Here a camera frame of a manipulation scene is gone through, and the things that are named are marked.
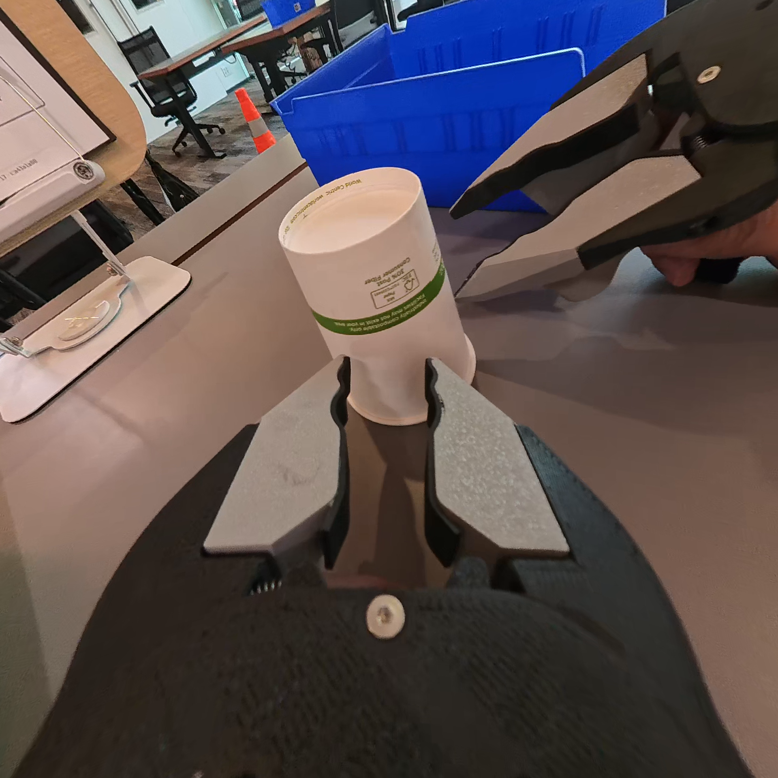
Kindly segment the wooden office desk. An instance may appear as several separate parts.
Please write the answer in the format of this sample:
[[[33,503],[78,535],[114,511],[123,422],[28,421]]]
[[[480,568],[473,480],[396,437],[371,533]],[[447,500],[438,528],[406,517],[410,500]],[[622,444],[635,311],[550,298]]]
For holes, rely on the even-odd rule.
[[[150,105],[150,96],[141,85],[147,82],[156,86],[166,85],[168,79],[188,79],[195,85],[195,77],[207,73],[212,68],[220,70],[225,67],[223,63],[242,63],[242,58],[237,53],[227,53],[227,44],[237,41],[239,37],[255,31],[267,24],[267,14],[259,15],[237,26],[229,27],[219,34],[210,36],[189,49],[169,57],[160,64],[155,64],[140,75],[135,76],[130,88],[135,90],[141,99]]]

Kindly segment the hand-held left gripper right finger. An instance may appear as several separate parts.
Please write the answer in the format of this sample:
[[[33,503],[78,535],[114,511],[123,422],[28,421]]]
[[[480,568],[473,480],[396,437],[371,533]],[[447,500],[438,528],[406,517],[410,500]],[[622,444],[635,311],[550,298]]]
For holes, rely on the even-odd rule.
[[[564,559],[569,544],[513,420],[446,366],[425,363],[424,533],[446,568],[464,557]]]

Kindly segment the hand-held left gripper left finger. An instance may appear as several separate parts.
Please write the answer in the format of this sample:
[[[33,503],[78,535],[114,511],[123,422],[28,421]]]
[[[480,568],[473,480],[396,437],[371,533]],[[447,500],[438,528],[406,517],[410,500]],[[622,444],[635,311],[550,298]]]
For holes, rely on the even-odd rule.
[[[351,363],[337,357],[264,414],[207,534],[209,556],[336,563],[349,529]]]

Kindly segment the person's right hand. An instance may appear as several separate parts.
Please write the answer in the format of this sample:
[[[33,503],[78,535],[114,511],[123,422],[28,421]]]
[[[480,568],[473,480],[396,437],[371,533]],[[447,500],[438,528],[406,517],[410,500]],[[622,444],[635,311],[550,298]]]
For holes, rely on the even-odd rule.
[[[764,257],[777,267],[777,203],[708,236],[645,246],[641,251],[675,287],[691,283],[703,259]]]

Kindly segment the large blue plastic bin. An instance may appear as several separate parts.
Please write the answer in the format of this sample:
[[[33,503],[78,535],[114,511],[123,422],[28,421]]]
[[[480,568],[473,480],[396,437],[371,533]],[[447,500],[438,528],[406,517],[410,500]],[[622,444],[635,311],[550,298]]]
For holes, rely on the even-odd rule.
[[[472,1],[385,24],[272,106],[319,185],[412,170],[449,209],[551,105],[665,16],[663,1]]]

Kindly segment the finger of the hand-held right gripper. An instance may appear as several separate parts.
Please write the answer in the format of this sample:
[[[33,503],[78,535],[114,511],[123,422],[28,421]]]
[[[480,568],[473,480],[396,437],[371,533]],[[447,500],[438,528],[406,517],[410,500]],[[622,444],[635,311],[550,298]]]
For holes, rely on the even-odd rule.
[[[552,216],[605,180],[648,137],[656,138],[648,65],[640,53],[542,116],[471,183],[454,219],[519,191]]]
[[[683,154],[639,158],[576,197],[544,227],[486,258],[456,292],[483,300],[512,291],[562,285],[571,293],[587,270],[582,247],[702,178]]]

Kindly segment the small blue plastic bin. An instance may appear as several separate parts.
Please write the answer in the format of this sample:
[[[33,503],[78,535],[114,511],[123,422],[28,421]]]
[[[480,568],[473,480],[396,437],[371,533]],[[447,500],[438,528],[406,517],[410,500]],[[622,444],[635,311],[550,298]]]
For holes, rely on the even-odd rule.
[[[316,8],[316,1],[260,1],[262,11],[273,28],[278,28]]]

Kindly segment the orange traffic cone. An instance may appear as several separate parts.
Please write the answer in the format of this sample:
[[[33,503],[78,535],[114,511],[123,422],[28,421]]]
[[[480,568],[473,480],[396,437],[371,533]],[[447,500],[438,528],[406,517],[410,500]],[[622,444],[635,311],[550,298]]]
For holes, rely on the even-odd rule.
[[[254,105],[254,102],[250,99],[246,89],[238,88],[235,91],[235,96],[238,99],[244,119],[248,123],[257,153],[262,154],[276,144],[276,138],[267,126],[258,108]]]

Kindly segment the white paper cup green band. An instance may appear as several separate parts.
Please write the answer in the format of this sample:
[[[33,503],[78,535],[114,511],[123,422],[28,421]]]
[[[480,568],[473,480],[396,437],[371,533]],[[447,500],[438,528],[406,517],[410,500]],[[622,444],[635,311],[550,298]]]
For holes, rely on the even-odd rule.
[[[287,212],[278,240],[331,355],[350,359],[348,402],[365,419],[422,423],[428,358],[472,382],[474,349],[416,174],[334,180]]]

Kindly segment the black office chair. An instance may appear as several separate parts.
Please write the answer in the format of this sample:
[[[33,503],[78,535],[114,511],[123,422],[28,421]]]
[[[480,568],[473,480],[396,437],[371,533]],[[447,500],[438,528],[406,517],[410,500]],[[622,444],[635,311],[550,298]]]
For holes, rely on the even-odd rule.
[[[220,135],[224,135],[226,130],[218,124],[199,124],[192,118],[190,109],[196,104],[198,95],[189,79],[174,73],[163,75],[156,80],[142,77],[142,73],[160,65],[169,57],[154,28],[151,26],[124,41],[119,41],[118,47],[136,75],[131,87],[141,96],[152,116],[165,119],[165,124],[177,120],[181,125],[180,134],[171,149],[172,153],[179,157],[179,148],[185,148],[187,139],[192,138],[201,149],[201,157],[223,159],[226,153],[215,152],[202,131],[212,134],[216,130]]]

